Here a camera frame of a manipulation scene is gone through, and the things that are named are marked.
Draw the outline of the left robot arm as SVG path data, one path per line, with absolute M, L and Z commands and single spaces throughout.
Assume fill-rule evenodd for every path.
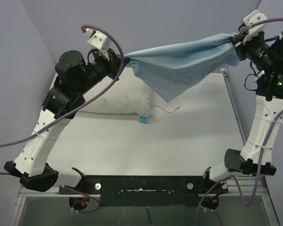
M 39 119 L 21 153 L 13 161 L 4 165 L 4 170 L 27 189 L 45 192 L 54 185 L 66 185 L 77 194 L 85 191 L 87 182 L 79 170 L 63 173 L 49 166 L 47 158 L 59 135 L 74 118 L 77 108 L 85 106 L 84 94 L 104 78 L 118 80 L 117 74 L 129 63 L 129 58 L 121 58 L 112 49 L 108 57 L 92 49 L 92 62 L 85 61 L 81 52 L 70 50 L 63 53 L 55 65 L 57 73 L 53 87 L 42 104 Z

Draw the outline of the light blue pillowcase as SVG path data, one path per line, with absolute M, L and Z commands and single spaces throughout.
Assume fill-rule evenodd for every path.
M 239 64 L 230 41 L 233 36 L 222 33 L 128 53 L 125 55 L 130 60 L 127 66 L 163 100 L 170 102 L 210 73 Z

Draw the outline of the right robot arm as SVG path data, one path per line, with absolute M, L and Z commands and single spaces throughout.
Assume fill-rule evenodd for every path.
M 272 151 L 280 125 L 283 123 L 283 31 L 270 39 L 264 32 L 243 43 L 241 34 L 231 38 L 239 60 L 250 60 L 258 73 L 256 112 L 249 137 L 242 150 L 228 149 L 224 161 L 209 167 L 200 181 L 203 191 L 210 193 L 217 188 L 217 181 L 231 175 L 268 175 L 276 173 L 272 165 Z

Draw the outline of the white pillow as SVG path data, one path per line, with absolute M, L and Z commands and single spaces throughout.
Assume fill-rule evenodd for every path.
M 150 116 L 153 114 L 152 99 L 152 89 L 134 75 L 132 68 L 126 67 L 119 81 L 80 111 L 100 114 L 136 113 Z

